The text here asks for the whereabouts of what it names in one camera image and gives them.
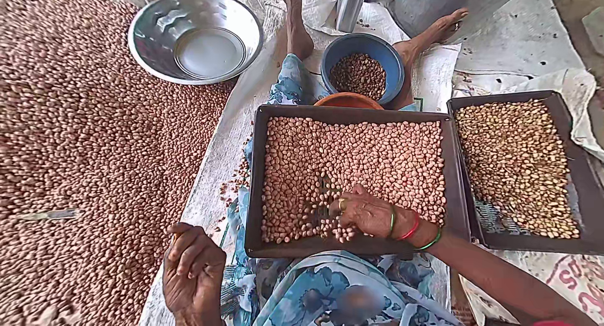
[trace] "gold ring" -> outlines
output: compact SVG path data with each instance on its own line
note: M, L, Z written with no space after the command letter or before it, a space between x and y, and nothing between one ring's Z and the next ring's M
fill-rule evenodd
M344 212L344 210L346 210L345 202L346 202L346 199L342 199L342 198L338 199L338 209L340 210L340 212Z

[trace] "toe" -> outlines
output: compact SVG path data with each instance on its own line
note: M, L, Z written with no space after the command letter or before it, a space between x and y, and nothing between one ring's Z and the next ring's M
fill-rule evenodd
M455 21L458 21L467 16L468 13L469 10L467 9L467 7L463 7L451 13L451 16L454 18Z

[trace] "red bangle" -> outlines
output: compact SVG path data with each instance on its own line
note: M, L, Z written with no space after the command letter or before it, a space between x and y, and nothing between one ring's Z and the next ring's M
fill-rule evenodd
M397 241L404 240L404 239L412 236L412 234L416 232L417 228L419 227L419 214L415 213L415 216L416 216L416 221L413 224L413 228L407 234L404 234L402 237L397 238L396 239Z

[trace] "bare foot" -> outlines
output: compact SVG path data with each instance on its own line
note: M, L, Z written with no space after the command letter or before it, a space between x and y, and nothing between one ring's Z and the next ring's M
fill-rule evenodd
M392 45L403 60L405 80L403 82L403 88L399 94L392 100L392 102L384 106L385 109L398 110L413 103L413 94L411 93L411 75L413 63L419 57L420 53L429 48L432 43L443 42L447 40L447 38L451 37L451 35L455 33L455 24L467 16L467 14L467 8L460 8L448 16L437 19L424 32L420 33L416 37L413 37L411 40L398 42Z
M437 22L442 21L444 29L440 32L440 37L436 40L436 42L444 43L447 39L449 39L457 31L457 29L459 29L461 19L467 16L468 13L467 7L463 7L449 14L448 16L439 18Z
M304 60L310 56L315 44L302 23L302 0L283 1L288 8L285 18L285 27L288 30L288 53L293 53L300 60Z

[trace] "pile of peanuts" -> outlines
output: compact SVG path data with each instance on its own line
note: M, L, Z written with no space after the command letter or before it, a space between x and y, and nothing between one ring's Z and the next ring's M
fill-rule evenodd
M373 100L379 100L386 92L386 71L364 53L340 59L331 69L329 81L339 92L357 93Z
M478 199L535 234L579 237L565 189L567 158L543 102L468 106L456 119Z
M442 225L446 199L441 140L439 121L328 125L310 118L271 117L262 240L290 242L327 237L328 232L349 240L356 231L342 230L324 207L355 184Z
M0 325L134 325L234 84L147 74L130 5L0 8Z

